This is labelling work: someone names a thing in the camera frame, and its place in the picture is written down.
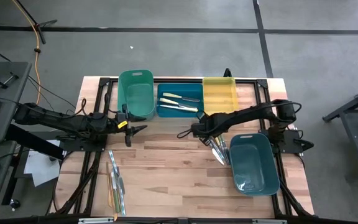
yellow plastic tray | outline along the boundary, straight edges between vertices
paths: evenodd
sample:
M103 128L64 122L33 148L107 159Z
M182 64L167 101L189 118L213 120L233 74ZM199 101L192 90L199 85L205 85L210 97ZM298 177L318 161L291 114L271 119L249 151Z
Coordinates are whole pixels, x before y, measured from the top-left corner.
M232 113L239 109L236 80L229 77L203 78L206 114Z

utensil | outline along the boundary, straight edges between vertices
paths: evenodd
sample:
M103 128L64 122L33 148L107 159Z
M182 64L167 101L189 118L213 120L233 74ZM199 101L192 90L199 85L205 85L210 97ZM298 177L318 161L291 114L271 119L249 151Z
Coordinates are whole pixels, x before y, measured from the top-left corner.
M116 176L113 170L111 171L110 175L112 180L112 197L114 200L114 208L116 209L117 213L120 213L121 212L120 201L119 201L120 196L119 196L119 190L117 189Z
M187 108L187 107L170 106L170 105L160 105L160 106L165 107L165 108L177 109L177 110L191 111L191 112L194 112L194 113L198 112L197 108Z
M194 98L190 98L190 97L184 97L184 96L179 96L179 95L176 95L176 94L173 94L173 93L162 93L162 95L163 95L163 96L166 96L166 97L179 98L179 99L183 99L183 100L191 101L191 102L200 102L200 100L198 100L198 99L194 99Z
M111 176L109 175L109 163L106 162L106 173L107 173L107 187L109 190L109 197L108 197L108 203L109 206L112 208L112 183L111 183Z
M125 188L124 188L124 181L122 180L122 177L119 173L119 168L116 165L116 161L114 160L114 155L112 154L112 151L109 151L110 160L112 163L112 171L111 171L111 178L113 182L113 189L114 189L114 204L116 206L116 212L121 212L121 215L125 216L125 204L124 204L124 194L125 194Z
M219 149L219 146L216 144L215 138L212 136L209 137L209 145L211 146L212 153L214 154L215 158L224 165L223 160L225 160L222 152Z
M227 165L230 165L230 154L229 154L229 148L227 148L227 144L223 139L222 135L219 135L217 138L217 142L219 144L219 147L222 150L222 154L224 156L224 160L226 161Z
M189 105L186 105L186 104L178 103L176 101L168 100L168 99L165 99L165 98L160 98L160 101L164 102L164 103L170 103L170 104L173 104L173 105L178 105L178 106L181 106L181 107L196 108L194 106L189 106Z

blue plastic tray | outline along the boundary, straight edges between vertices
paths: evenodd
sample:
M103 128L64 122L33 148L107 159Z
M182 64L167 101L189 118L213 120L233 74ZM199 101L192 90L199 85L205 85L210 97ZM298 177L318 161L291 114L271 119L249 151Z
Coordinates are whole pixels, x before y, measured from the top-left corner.
M273 195L280 182L272 147L263 134L241 134L230 142L234 185L248 196Z
M184 97L199 99L200 102L190 102L179 98L172 98L162 96L162 93L173 93ZM172 108L164 108L160 105L170 105L160 102L160 98L166 98L178 103L183 103L189 106L195 106L198 110L204 110L203 103L203 86L201 84L180 84L180 83L164 83L157 87L157 114L162 118L195 118L196 113L190 111L176 110Z

orange cable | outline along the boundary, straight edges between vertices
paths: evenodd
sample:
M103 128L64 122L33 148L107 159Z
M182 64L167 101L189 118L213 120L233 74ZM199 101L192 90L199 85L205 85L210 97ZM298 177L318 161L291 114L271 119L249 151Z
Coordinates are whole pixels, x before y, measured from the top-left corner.
M29 22L29 24L31 25L31 28L32 30L34 31L35 33L35 38L37 39L37 47L36 49L39 50L40 49L40 40L38 38L38 33L37 31L35 30L35 27L34 25L32 24L31 20L29 19L29 17L25 14L25 12L23 11L23 9L18 5L18 3L15 1L15 0L12 0L12 2L16 5L16 7L20 10L20 12L23 13L23 16L27 19L27 21ZM39 104L40 102L40 96L41 96L41 80L40 80L40 75L38 73L38 57L39 57L39 53L38 52L35 52L35 65L34 65L34 68L35 68L35 74L37 74L37 79L38 79L38 96L37 96L37 105Z

black tripod stand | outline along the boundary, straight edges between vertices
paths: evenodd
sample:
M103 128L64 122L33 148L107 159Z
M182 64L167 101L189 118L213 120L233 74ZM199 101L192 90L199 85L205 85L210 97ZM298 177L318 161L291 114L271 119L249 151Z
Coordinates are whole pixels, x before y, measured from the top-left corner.
M46 44L46 40L45 40L45 37L42 33L42 30L41 30L41 26L42 27L45 27L46 25L48 24L54 24L55 22L57 22L57 19L54 19L54 20L51 20L51 21L47 21L47 22L41 22L40 24L35 21L35 19L31 16L31 14L28 12L28 10L23 6L23 4L20 2L20 0L16 0L17 3L19 3L20 7L24 10L24 12L30 17L30 19L32 20L32 22L34 23L34 28L37 30L37 32L40 34L40 37L41 37L41 41L43 44Z

